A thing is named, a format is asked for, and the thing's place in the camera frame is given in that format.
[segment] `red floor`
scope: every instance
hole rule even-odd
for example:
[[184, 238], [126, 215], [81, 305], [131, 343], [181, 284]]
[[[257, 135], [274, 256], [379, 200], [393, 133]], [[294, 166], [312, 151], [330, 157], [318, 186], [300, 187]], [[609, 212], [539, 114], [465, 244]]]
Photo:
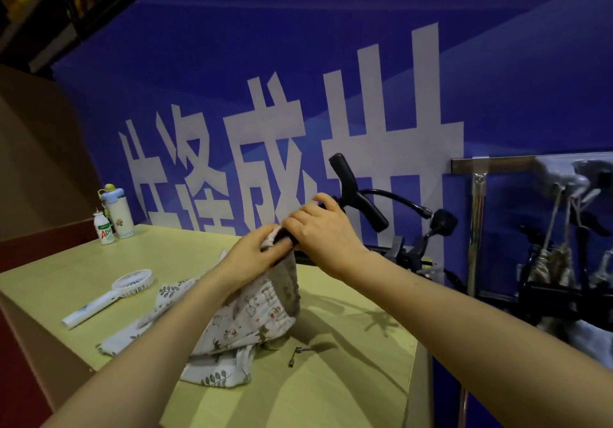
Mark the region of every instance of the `red floor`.
[[38, 428], [51, 409], [0, 313], [0, 428]]

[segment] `table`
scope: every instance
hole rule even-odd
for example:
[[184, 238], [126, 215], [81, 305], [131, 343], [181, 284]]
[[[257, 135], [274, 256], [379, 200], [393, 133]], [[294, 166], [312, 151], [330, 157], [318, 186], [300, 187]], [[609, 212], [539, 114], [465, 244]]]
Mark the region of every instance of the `table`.
[[[3, 309], [56, 410], [109, 357], [96, 344], [153, 309], [159, 285], [202, 275], [238, 237], [138, 225], [134, 237], [93, 241], [0, 275]], [[156, 285], [120, 299], [73, 330], [62, 318], [114, 279], [152, 269]], [[164, 428], [432, 426], [430, 358], [373, 302], [316, 267], [298, 265], [302, 311], [279, 351], [260, 349], [253, 380], [234, 389], [179, 381]], [[296, 355], [296, 346], [319, 352]]]

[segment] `hand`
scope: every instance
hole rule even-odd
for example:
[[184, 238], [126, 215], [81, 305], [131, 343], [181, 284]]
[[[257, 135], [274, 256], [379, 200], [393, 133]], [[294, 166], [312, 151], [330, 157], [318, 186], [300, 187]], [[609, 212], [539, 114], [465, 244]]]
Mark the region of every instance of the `hand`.
[[262, 242], [275, 228], [275, 224], [267, 224], [246, 234], [215, 267], [220, 279], [227, 282], [229, 294], [250, 283], [292, 249], [292, 241], [284, 238], [266, 252], [260, 252]]
[[299, 248], [320, 269], [344, 280], [353, 265], [370, 251], [360, 242], [349, 218], [333, 198], [320, 193], [313, 200], [323, 202], [327, 210], [308, 203], [281, 224], [298, 239]]

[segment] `water bottle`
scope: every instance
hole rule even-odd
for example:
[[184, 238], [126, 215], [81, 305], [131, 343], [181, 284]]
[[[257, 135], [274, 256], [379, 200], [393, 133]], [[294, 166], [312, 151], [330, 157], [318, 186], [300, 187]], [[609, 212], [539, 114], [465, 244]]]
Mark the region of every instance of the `water bottle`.
[[117, 237], [124, 239], [134, 236], [134, 222], [123, 189], [107, 184], [101, 192], [100, 199], [113, 222]]
[[97, 211], [94, 213], [94, 226], [100, 239], [100, 244], [105, 246], [106, 244], [112, 244], [115, 242], [115, 236], [113, 235], [113, 227], [109, 219], [104, 216], [103, 212]]

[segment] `finger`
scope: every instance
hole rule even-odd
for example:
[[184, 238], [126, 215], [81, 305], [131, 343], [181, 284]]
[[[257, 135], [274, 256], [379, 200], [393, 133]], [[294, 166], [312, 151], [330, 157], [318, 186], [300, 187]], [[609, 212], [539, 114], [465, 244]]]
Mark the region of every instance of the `finger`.
[[307, 212], [311, 216], [321, 216], [326, 212], [325, 208], [321, 208], [316, 203], [307, 203], [300, 208], [302, 211]]
[[285, 257], [293, 246], [294, 245], [292, 244], [292, 240], [288, 237], [284, 237], [278, 243], [273, 245], [270, 249], [268, 249], [266, 252], [263, 252], [262, 254], [266, 257], [266, 262], [272, 265], [277, 260]]
[[304, 228], [304, 225], [300, 221], [295, 218], [286, 218], [281, 223], [281, 226], [287, 229], [292, 236], [294, 236], [296, 239], [298, 239], [298, 242], [300, 242], [300, 239], [302, 238], [302, 228]]
[[311, 215], [309, 215], [307, 212], [304, 212], [302, 210], [296, 210], [294, 213], [289, 215], [289, 218], [294, 218], [300, 221], [302, 224], [304, 224], [309, 221], [309, 219], [311, 218]]
[[264, 242], [264, 239], [269, 236], [272, 231], [277, 228], [276, 224], [263, 224], [257, 230], [252, 231], [250, 234], [252, 235], [253, 242], [258, 246]]
[[313, 197], [313, 200], [315, 200], [316, 202], [323, 203], [326, 206], [326, 210], [335, 212], [342, 211], [341, 208], [338, 206], [337, 201], [331, 198], [331, 196], [329, 196], [328, 194], [325, 194], [324, 192], [319, 192], [315, 197]]

